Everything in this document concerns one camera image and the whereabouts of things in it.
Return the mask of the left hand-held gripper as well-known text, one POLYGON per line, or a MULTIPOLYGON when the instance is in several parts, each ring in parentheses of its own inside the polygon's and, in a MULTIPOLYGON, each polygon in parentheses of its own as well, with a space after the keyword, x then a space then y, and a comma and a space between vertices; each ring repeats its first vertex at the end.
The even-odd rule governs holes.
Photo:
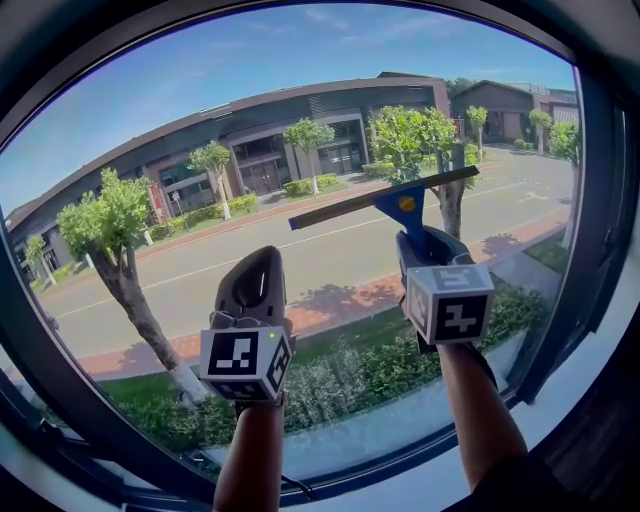
POLYGON ((275 246, 237 262, 219 283, 211 327, 200 334, 200 379, 228 401, 277 402, 294 355, 285 305, 275 246))

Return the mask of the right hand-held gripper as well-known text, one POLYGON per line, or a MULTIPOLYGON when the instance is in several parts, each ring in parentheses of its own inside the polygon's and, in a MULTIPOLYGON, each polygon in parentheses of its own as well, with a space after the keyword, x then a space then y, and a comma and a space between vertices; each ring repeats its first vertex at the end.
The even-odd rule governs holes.
POLYGON ((482 338, 495 287, 488 267, 474 264, 463 242, 438 228, 424 230, 428 258, 439 266, 425 266, 406 232, 399 231, 395 242, 404 287, 400 305, 416 333, 418 351, 428 354, 439 345, 482 338))

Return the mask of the blue squeegee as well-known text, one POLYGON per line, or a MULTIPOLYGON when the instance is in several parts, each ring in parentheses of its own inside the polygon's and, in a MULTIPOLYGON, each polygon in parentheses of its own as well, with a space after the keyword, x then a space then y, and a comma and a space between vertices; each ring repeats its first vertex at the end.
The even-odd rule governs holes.
POLYGON ((292 217, 289 219, 289 225, 293 230, 300 230, 357 210, 374 207, 402 225, 416 254, 424 260, 426 265, 433 265, 435 263, 428 258, 427 254, 423 224, 425 191, 441 185, 464 185, 468 178, 478 174, 478 168, 471 165, 382 188, 292 217))

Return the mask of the large window glass pane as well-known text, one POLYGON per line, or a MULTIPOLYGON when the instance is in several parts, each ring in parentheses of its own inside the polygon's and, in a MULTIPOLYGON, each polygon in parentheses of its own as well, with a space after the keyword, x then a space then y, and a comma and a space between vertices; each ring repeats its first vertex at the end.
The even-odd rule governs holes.
MULTIPOLYGON (((119 57, 55 100, 0 156, 0 206, 8 215, 40 197, 73 172, 117 146, 202 110, 283 89, 376 78, 395 72, 440 78, 450 97, 481 80, 533 83, 556 78, 567 83, 569 66, 532 44, 496 29, 446 14, 405 7, 319 4, 274 7, 207 21, 160 38, 119 57)), ((257 200, 264 212, 326 197, 368 180, 388 184, 408 160, 400 146, 411 132, 409 115, 451 118, 465 131, 465 160, 484 164, 491 148, 524 145, 549 155, 548 134, 537 127, 538 143, 484 142, 487 110, 470 106, 465 118, 436 108, 422 111, 384 106, 369 122, 373 159, 348 174, 312 175, 263 196, 246 194, 183 213, 186 233, 237 219, 235 202, 257 200)), ((487 264, 495 299, 481 348, 490 356, 501 388, 511 370, 536 343, 547 323, 567 266, 557 236, 540 236, 527 255, 547 272, 530 274, 524 263, 500 257, 487 264)), ((31 293, 77 284, 93 274, 90 260, 69 264, 32 281, 31 293)), ((340 470, 389 456, 445 428, 450 422, 440 376, 398 398, 306 431, 285 432, 284 468, 289 477, 312 482, 340 470)), ((228 444, 174 454, 214 476, 228 444)))

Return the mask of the person's right forearm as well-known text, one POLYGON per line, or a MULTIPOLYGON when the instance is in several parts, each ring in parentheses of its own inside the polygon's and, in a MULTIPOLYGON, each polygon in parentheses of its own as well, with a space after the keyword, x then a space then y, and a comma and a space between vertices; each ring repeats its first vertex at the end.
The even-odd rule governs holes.
POLYGON ((464 472, 471 489, 499 461, 528 454, 492 379, 491 368, 463 344, 438 347, 464 472))

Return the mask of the green hedge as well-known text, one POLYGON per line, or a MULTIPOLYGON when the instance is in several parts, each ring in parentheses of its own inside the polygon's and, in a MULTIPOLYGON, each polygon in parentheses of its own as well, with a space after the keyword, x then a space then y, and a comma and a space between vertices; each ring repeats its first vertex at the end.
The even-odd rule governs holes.
MULTIPOLYGON (((286 433, 306 431, 400 397, 441 374, 433 355, 418 352, 402 312, 389 309, 326 331, 298 349, 285 380, 286 433)), ((142 431, 183 453, 230 442, 235 412, 214 395, 198 412, 184 407, 163 374, 103 384, 142 431)))

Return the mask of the red vertical banner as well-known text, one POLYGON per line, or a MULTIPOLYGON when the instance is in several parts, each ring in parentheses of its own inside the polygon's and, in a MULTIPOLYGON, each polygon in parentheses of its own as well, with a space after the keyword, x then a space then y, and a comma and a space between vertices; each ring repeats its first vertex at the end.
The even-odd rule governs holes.
POLYGON ((167 222, 167 213, 163 194, 158 185, 153 181, 149 183, 149 196, 158 223, 165 224, 167 222))

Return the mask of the small brown building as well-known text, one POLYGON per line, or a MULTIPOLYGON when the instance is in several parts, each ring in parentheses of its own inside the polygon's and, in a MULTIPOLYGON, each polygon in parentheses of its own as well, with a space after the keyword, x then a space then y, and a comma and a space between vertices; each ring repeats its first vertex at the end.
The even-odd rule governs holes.
POLYGON ((538 143, 537 126, 530 121, 534 109, 546 112, 556 122, 578 122, 577 93, 533 83, 501 83, 481 80, 450 97, 451 114, 468 119, 470 106, 487 110, 484 142, 538 143))

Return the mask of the dark brown building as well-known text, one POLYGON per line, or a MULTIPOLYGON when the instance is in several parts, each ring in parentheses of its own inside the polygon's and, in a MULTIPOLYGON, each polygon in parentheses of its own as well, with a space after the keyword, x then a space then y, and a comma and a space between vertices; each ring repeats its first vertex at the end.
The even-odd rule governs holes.
POLYGON ((70 263, 57 214, 88 191, 100 193, 104 168, 155 182, 169 221, 218 203, 221 194, 263 196, 312 175, 361 169, 373 159, 366 129, 384 106, 450 112, 442 79, 383 72, 247 97, 137 136, 8 215, 22 273, 32 281, 70 263))

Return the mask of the white window sill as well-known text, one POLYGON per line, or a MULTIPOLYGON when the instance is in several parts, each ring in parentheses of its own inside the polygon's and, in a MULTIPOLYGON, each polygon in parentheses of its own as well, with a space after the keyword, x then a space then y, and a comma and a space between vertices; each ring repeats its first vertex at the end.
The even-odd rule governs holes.
MULTIPOLYGON (((17 394, 0 386, 0 399, 3 510, 114 509, 119 494, 30 428, 17 413, 17 394)), ((640 266, 625 263, 598 329, 512 414, 569 487, 601 495, 624 483, 640 500, 640 266)), ((292 512, 436 512, 462 508, 467 495, 452 438, 316 491, 313 502, 292 494, 284 505, 292 512)))

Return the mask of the person's black sleeve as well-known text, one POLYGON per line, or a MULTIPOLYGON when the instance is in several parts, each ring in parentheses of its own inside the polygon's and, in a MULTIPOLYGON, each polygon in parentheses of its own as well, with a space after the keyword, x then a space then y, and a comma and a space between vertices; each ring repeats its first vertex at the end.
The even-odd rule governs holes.
POLYGON ((529 456, 497 462, 470 495, 472 512, 552 512, 574 507, 574 498, 542 462, 529 456))

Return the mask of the window with dark frame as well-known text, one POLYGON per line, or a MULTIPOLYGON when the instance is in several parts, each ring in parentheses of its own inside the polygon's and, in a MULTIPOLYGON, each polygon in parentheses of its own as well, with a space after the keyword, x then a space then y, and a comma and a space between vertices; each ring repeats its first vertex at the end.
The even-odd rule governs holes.
MULTIPOLYGON (((513 403, 531 404, 594 333, 626 262, 640 266, 640 0, 321 0, 432 10, 489 24, 579 69, 582 197, 551 324, 513 403)), ((0 0, 0 150, 63 90, 122 52, 276 0, 0 0)))

